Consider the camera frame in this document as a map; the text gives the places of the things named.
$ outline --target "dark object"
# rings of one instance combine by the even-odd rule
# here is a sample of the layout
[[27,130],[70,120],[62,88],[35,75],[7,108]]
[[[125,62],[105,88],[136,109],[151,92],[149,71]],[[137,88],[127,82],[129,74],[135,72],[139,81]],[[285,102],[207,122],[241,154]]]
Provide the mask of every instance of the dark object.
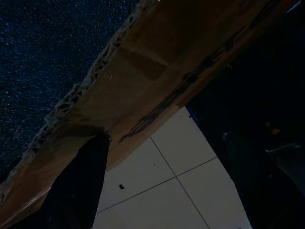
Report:
[[232,133],[225,135],[225,141],[229,174],[251,226],[254,229],[305,228],[305,199],[272,157]]
[[98,207],[109,149],[109,136],[96,136],[56,178],[41,209],[11,229],[89,229]]
[[305,143],[302,18],[286,14],[187,105],[254,229],[305,228],[304,151],[271,152]]

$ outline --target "floor tile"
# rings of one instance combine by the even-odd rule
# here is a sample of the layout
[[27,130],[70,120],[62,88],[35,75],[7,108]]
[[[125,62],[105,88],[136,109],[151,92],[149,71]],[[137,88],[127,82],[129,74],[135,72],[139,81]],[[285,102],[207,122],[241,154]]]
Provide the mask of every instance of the floor tile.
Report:
[[216,157],[185,107],[152,135],[176,175]]
[[211,229],[250,229],[233,181],[218,158],[179,180]]
[[177,179],[96,215],[93,229],[207,229]]
[[120,165],[106,173],[98,212],[173,176],[152,140],[148,139]]

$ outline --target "black cloth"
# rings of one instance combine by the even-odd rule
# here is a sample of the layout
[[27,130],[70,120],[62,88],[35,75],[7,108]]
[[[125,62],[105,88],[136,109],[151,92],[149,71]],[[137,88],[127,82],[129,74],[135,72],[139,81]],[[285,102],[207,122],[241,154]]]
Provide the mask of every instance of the black cloth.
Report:
[[53,183],[39,211],[11,229],[90,229],[98,207],[109,149],[109,136],[83,145]]

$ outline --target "dark blue speckled surface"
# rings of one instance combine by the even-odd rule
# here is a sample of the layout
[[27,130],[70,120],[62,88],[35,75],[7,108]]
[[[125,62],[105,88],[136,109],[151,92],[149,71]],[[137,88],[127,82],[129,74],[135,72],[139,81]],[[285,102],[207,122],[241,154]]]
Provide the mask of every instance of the dark blue speckled surface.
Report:
[[2,0],[0,182],[137,0]]

